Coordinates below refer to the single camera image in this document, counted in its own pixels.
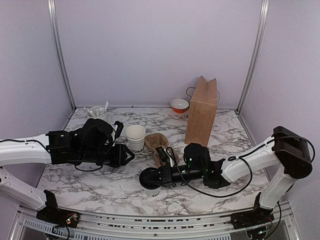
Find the white paper coffee cup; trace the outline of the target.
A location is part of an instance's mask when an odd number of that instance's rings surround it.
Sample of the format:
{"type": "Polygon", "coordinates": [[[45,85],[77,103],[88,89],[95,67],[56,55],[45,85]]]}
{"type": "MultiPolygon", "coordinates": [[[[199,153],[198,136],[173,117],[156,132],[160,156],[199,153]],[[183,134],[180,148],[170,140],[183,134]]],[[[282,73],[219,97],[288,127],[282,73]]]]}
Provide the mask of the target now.
{"type": "Polygon", "coordinates": [[[156,197],[160,193],[161,187],[159,186],[157,188],[152,189],[143,187],[143,191],[148,197],[156,197]]]}

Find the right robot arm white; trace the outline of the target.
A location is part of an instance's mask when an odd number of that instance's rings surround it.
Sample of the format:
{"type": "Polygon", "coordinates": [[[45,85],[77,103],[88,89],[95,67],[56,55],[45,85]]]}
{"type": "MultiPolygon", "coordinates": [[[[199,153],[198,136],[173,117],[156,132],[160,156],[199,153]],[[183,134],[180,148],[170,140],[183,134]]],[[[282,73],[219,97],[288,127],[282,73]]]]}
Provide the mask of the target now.
{"type": "Polygon", "coordinates": [[[278,165],[277,173],[257,195],[254,208],[247,214],[252,224],[260,223],[297,180],[311,174],[316,155],[308,139],[283,126],[275,127],[273,134],[261,144],[218,161],[212,161],[209,149],[198,143],[190,143],[184,148],[184,165],[177,164],[171,147],[159,147],[158,151],[162,160],[173,164],[149,167],[140,173],[139,182],[148,190],[175,187],[177,183],[187,185],[197,179],[202,179],[208,188],[220,189],[246,175],[252,176],[255,171],[278,165]]]}

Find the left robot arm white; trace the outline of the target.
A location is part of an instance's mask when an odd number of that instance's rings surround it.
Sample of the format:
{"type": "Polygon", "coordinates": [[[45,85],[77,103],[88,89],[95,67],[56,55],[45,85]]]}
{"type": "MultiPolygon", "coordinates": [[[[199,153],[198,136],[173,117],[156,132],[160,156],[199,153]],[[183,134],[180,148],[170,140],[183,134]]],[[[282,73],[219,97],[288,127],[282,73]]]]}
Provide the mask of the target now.
{"type": "MultiPolygon", "coordinates": [[[[0,166],[20,164],[79,166],[82,163],[118,168],[135,158],[125,145],[117,143],[123,130],[123,123],[113,125],[101,119],[88,119],[73,131],[56,130],[29,138],[2,139],[0,141],[0,166]]],[[[48,190],[39,190],[1,169],[0,188],[9,196],[19,200],[31,209],[43,211],[53,223],[63,219],[55,195],[48,190]]]]}

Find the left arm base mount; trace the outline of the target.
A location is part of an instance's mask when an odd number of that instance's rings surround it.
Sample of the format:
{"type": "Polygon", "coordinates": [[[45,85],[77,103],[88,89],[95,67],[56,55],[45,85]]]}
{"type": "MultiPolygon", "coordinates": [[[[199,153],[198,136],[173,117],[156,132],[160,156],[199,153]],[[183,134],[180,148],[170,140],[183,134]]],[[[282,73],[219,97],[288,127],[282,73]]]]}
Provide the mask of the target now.
{"type": "Polygon", "coordinates": [[[59,226],[77,228],[80,213],[73,210],[66,210],[58,207],[55,194],[44,190],[46,197],[45,207],[37,211],[36,218],[59,226]]]}

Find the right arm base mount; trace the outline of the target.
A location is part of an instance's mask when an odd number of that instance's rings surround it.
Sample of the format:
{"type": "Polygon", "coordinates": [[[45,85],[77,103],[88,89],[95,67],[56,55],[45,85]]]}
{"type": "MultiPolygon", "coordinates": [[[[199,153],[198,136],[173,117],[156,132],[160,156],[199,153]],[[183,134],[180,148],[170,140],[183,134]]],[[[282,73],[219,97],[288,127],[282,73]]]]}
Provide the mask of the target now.
{"type": "Polygon", "coordinates": [[[235,230],[265,224],[275,219],[273,209],[261,207],[260,197],[261,193],[259,192],[255,198],[253,209],[231,214],[230,223],[235,230]]]}

